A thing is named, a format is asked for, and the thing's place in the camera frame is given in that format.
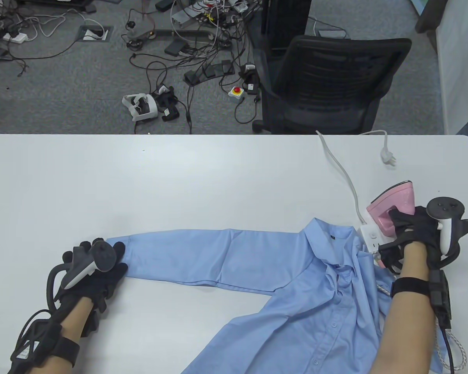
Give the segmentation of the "person's right hand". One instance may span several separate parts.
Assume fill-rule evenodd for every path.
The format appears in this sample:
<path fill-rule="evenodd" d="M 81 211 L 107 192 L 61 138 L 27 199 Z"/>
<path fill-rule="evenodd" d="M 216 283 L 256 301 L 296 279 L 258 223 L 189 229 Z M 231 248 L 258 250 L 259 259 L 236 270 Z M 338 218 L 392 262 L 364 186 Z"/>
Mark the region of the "person's right hand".
<path fill-rule="evenodd" d="M 427 214 L 426 208 L 417 206 L 414 214 L 403 213 L 393 208 L 388 214 L 394 226 L 395 239 L 379 247 L 378 253 L 383 266 L 393 274 L 400 274 L 407 262 L 407 245 L 419 242 L 426 247 L 428 268 L 441 269 L 443 265 L 438 221 Z"/>

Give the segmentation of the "person's left hand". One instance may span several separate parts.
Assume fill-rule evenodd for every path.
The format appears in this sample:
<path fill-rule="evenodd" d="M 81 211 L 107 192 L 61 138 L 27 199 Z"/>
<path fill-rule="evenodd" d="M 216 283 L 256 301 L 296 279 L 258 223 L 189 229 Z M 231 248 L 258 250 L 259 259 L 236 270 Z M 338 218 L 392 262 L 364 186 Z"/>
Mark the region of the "person's left hand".
<path fill-rule="evenodd" d="M 92 307 L 83 324 L 81 338 L 98 330 L 99 317 L 107 309 L 107 300 L 113 297 L 126 275 L 128 265 L 123 261 L 125 250 L 123 242 L 96 238 L 92 242 L 81 242 L 72 251 L 63 254 L 68 270 L 53 298 L 53 302 L 60 302 L 55 315 L 63 322 L 82 298 L 89 299 Z"/>

